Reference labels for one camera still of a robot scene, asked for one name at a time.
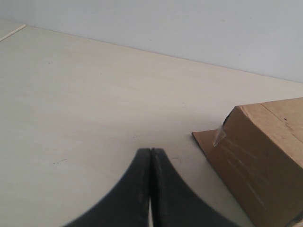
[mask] white wall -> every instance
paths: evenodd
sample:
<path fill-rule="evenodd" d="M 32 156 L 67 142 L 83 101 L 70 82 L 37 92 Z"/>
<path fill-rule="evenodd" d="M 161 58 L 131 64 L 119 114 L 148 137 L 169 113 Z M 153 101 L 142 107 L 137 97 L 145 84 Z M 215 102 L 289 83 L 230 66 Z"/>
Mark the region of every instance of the white wall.
<path fill-rule="evenodd" d="M 303 82 L 302 0 L 0 0 L 0 17 Z"/>

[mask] cardboard box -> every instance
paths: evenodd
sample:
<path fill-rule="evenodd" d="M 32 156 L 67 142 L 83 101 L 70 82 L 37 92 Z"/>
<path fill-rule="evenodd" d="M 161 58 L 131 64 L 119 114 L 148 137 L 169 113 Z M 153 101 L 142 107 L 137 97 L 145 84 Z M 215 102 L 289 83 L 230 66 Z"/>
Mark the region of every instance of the cardboard box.
<path fill-rule="evenodd" d="M 303 98 L 236 106 L 193 136 L 257 227 L 302 221 Z"/>

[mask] white table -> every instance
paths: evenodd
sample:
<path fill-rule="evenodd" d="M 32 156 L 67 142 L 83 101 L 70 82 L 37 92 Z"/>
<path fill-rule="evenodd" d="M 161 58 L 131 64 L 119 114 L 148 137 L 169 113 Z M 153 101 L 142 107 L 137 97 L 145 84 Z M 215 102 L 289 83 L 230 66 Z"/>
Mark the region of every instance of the white table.
<path fill-rule="evenodd" d="M 252 224 L 191 138 L 235 106 L 303 96 L 303 84 L 26 27 L 0 43 L 0 226 L 54 227 L 164 148 L 209 205 Z"/>
<path fill-rule="evenodd" d="M 25 27 L 25 24 L 0 18 L 0 42 Z"/>

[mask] table surface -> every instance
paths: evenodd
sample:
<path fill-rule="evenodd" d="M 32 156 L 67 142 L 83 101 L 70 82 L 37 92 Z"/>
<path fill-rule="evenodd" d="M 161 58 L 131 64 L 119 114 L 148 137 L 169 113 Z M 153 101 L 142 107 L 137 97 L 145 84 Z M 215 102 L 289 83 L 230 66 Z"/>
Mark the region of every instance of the table surface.
<path fill-rule="evenodd" d="M 0 43 L 0 226 L 62 226 L 164 148 L 214 209 L 253 226 L 191 138 L 303 84 L 26 27 Z"/>
<path fill-rule="evenodd" d="M 25 27 L 25 24 L 0 18 L 0 42 Z"/>

